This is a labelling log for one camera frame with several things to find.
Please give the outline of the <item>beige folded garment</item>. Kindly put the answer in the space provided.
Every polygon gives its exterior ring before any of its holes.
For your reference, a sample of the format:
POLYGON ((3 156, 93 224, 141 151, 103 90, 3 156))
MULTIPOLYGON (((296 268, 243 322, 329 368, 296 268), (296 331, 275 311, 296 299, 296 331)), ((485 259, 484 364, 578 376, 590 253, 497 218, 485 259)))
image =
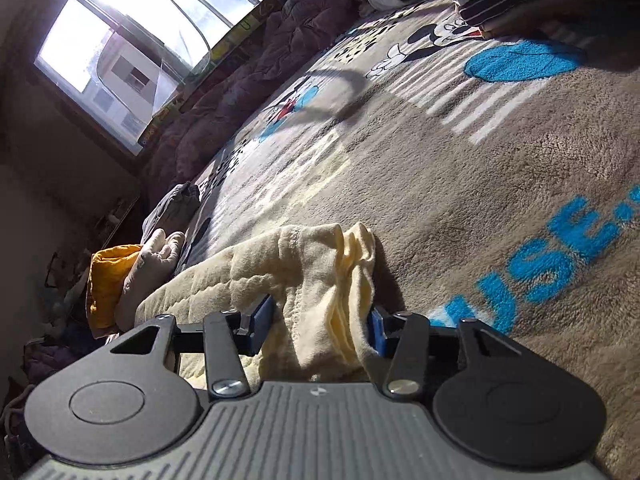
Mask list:
POLYGON ((165 284, 175 271, 185 241, 186 234, 181 231, 167 235, 163 229, 156 229, 143 244, 122 284, 115 308, 115 323, 121 332, 134 327, 139 304, 165 284))

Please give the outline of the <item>purple crumpled quilt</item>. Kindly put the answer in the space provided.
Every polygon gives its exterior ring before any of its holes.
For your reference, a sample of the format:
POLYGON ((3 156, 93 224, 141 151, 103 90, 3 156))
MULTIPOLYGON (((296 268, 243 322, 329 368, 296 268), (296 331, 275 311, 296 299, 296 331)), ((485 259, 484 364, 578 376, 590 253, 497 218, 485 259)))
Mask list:
POLYGON ((359 18, 358 0, 288 0, 271 13, 261 44, 223 77, 208 78, 160 127, 142 170, 145 198, 156 203, 194 179, 251 114, 359 18))

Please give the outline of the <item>mustard yellow folded garment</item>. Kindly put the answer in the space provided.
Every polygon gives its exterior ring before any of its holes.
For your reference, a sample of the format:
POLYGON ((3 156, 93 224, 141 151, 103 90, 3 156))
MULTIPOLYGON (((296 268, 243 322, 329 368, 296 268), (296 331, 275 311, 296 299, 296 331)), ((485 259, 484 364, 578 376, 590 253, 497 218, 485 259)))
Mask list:
POLYGON ((119 245, 92 255, 87 278, 86 315, 94 338, 116 332, 115 309, 122 294, 122 284, 141 248, 139 244, 119 245))

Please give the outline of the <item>window with frame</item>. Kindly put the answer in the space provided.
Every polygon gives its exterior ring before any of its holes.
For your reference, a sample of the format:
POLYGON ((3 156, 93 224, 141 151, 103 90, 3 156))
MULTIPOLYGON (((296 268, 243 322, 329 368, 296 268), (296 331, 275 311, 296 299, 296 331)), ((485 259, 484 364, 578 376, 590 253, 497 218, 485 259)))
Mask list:
POLYGON ((66 0, 36 58, 39 68, 126 152, 213 50, 247 28, 264 0, 66 0))

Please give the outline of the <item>cluttered dark side shelf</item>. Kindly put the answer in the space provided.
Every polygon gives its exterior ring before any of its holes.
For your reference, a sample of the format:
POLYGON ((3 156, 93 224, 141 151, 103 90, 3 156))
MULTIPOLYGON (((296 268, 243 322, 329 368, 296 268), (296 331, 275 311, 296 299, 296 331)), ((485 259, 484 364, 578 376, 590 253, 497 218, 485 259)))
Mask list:
POLYGON ((85 288, 91 257, 111 247, 139 196, 121 197, 106 214, 91 218, 87 231, 66 237, 52 254, 43 279, 43 321, 53 324, 65 318, 85 288))

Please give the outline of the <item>purple bag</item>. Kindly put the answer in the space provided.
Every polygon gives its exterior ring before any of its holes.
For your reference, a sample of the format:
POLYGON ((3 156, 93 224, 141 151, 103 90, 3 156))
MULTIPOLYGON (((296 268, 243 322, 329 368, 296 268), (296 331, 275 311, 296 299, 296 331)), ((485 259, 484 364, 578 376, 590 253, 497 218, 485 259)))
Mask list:
POLYGON ((28 382, 37 385, 77 360, 78 355, 71 348, 36 338, 23 347, 22 370, 28 382))

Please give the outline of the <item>grey folded garment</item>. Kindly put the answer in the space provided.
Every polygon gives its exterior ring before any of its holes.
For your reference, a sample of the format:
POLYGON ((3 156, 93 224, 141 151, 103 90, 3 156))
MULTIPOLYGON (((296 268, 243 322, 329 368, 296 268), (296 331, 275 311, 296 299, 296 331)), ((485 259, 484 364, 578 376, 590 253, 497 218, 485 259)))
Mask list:
POLYGON ((141 244, 157 229, 166 234, 184 231, 201 205, 200 188, 188 181, 175 185, 142 222, 141 244))

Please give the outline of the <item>Mickey Mouse fleece blanket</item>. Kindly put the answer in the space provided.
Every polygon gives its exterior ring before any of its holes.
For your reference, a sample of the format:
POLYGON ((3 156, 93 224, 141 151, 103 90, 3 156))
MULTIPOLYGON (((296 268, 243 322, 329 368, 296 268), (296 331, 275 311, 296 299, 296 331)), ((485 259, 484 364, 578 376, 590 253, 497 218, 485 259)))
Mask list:
POLYGON ((358 26, 210 161, 183 258, 361 223, 376 298, 475 315, 598 390, 639 474, 639 5, 485 39, 442 0, 358 26))

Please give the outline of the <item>cream quilted garment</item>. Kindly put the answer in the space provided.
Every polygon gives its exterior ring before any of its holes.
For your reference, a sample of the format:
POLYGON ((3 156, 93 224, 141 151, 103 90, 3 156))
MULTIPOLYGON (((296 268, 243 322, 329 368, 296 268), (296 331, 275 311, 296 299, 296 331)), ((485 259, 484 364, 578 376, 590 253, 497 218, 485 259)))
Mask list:
POLYGON ((134 322, 171 314, 180 324, 212 312, 276 303, 268 336, 241 363, 251 389, 263 382, 382 382, 388 365, 368 343, 375 238, 362 223, 343 230, 279 226, 178 274, 137 307, 134 322))

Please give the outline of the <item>colourful alphabet foam mat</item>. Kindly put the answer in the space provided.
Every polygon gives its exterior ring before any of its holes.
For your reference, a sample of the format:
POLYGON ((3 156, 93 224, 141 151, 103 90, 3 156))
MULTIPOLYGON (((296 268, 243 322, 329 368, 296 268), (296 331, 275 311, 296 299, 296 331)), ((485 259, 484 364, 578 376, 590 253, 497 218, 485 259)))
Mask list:
POLYGON ((198 72, 187 76, 153 114, 138 140, 142 148, 152 144, 173 119, 190 110, 210 88, 233 74, 262 47, 266 21, 282 6, 282 0, 262 0, 212 47, 209 55, 198 64, 198 72))

